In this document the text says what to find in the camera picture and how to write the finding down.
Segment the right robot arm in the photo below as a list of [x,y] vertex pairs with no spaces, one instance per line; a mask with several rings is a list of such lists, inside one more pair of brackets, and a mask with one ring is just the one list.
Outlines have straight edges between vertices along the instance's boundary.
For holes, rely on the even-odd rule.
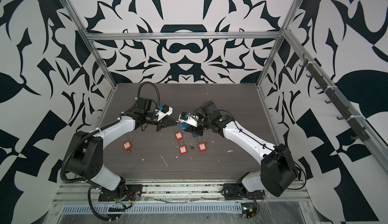
[[296,180],[296,163],[286,145],[275,145],[254,135],[213,101],[203,103],[194,113],[182,113],[179,120],[189,125],[186,132],[202,136],[204,130],[212,130],[236,143],[260,164],[259,171],[249,172],[237,181],[241,193],[266,190],[279,197]]

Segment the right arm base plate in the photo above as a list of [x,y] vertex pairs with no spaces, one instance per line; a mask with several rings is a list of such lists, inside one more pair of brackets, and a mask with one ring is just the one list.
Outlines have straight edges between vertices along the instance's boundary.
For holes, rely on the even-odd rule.
[[242,184],[223,184],[223,188],[220,192],[225,200],[263,200],[265,196],[264,190],[258,190],[255,192],[248,192]]

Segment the red padlock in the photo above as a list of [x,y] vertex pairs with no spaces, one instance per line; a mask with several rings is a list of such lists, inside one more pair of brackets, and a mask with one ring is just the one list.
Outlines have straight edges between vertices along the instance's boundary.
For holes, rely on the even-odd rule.
[[131,142],[133,140],[133,137],[131,133],[127,133],[125,135],[125,138],[126,138],[126,142],[123,144],[124,150],[128,153],[131,153],[131,150],[133,148],[132,142]]
[[197,143],[198,143],[198,149],[200,152],[207,151],[206,142],[201,137],[197,138]]
[[174,135],[175,135],[175,138],[176,138],[177,141],[181,141],[181,140],[184,139],[184,136],[183,136],[182,132],[177,127],[174,128]]
[[183,140],[180,140],[179,141],[179,152],[180,152],[180,155],[185,155],[188,153],[188,149],[187,149],[187,146],[185,144],[185,142]]

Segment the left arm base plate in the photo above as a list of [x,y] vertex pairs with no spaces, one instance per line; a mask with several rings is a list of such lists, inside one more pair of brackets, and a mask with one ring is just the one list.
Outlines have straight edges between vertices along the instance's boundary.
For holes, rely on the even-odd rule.
[[130,185],[123,185],[120,184],[116,190],[107,190],[102,189],[100,195],[99,195],[99,202],[108,202],[108,201],[114,201],[114,200],[121,200],[121,201],[134,201],[141,197],[142,194],[142,188],[143,185],[140,184],[130,184]]

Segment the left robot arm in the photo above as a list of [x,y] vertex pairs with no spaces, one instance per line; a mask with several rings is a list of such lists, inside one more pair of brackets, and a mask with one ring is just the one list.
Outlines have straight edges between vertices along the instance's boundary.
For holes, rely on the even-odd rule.
[[79,131],[73,135],[65,154],[60,178],[65,183],[88,182],[94,187],[115,191],[123,178],[104,165],[104,150],[120,137],[146,125],[155,125],[157,130],[177,126],[171,117],[173,108],[157,106],[151,110],[153,100],[139,98],[127,112],[92,132]]

